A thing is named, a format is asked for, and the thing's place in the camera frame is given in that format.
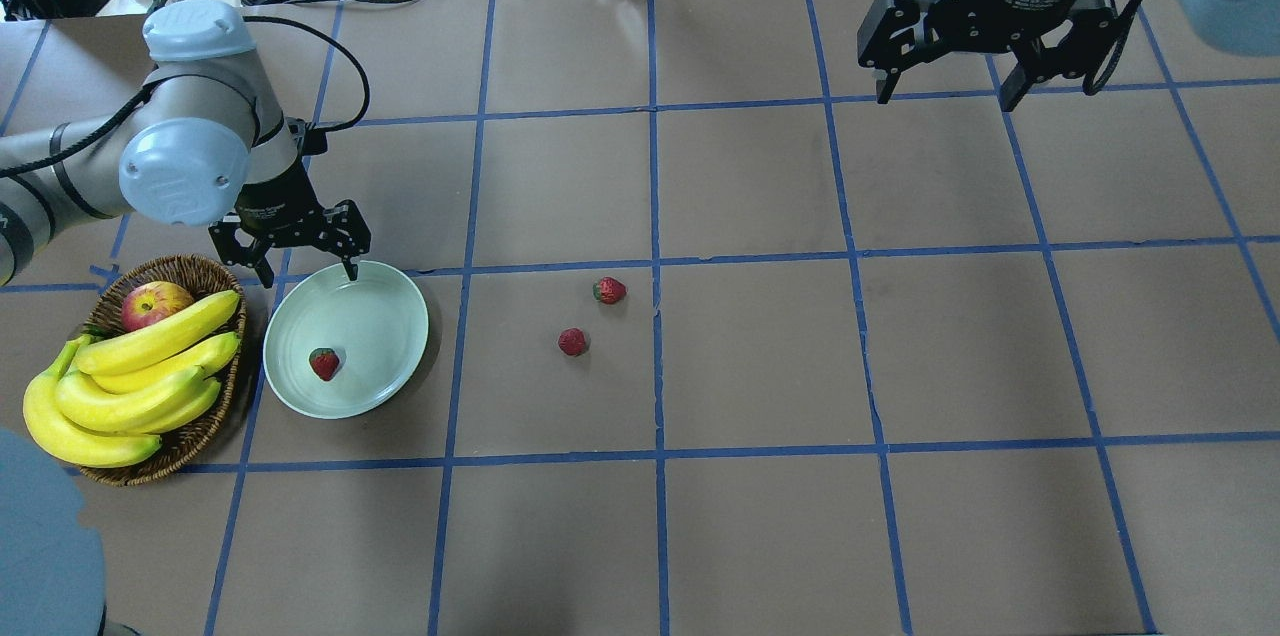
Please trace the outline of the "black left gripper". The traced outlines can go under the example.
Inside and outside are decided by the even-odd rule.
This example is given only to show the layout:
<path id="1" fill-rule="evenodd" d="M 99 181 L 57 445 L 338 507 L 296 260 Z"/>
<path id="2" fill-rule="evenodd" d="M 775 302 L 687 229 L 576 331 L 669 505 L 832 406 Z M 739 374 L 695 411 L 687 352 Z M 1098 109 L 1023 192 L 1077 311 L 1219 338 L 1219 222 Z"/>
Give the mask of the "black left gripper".
<path id="1" fill-rule="evenodd" d="M 349 282 L 358 280 L 358 258 L 369 253 L 371 232 L 353 200 L 321 206 L 302 166 L 266 182 L 243 186 L 234 209 L 209 227 L 225 264 L 252 267 L 264 288 L 274 288 L 270 250 L 310 247 L 342 258 Z"/>

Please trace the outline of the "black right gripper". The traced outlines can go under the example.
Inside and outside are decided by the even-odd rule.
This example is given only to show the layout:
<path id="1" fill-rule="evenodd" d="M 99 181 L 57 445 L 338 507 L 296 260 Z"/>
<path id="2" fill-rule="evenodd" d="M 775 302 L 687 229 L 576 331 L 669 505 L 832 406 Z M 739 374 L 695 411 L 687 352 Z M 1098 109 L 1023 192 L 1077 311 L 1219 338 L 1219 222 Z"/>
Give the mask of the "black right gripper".
<path id="1" fill-rule="evenodd" d="M 1002 113 L 1014 113 L 1051 77 L 1094 77 L 1117 40 L 1115 0 L 873 0 L 858 29 L 859 65 L 876 70 L 876 102 L 887 106 L 905 70 L 951 52 L 1016 59 L 1001 81 Z"/>

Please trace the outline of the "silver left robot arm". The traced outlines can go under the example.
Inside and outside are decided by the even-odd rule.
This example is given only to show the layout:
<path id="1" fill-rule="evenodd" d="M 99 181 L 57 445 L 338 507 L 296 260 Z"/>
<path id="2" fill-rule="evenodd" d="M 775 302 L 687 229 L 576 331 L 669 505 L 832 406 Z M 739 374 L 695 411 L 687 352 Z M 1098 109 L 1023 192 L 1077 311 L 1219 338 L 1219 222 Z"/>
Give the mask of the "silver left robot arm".
<path id="1" fill-rule="evenodd" d="M 114 115 L 3 139 L 3 282 L 56 235 L 138 212 L 206 227 L 225 264 L 274 275 L 266 253 L 311 247 L 356 276 L 370 232 L 349 200 L 320 206 L 302 157 L 324 127 L 285 116 L 248 29 L 220 1 L 160 8 L 143 20 L 154 70 Z M 61 458 L 3 431 L 3 632 L 127 635 L 106 614 L 99 535 Z"/>

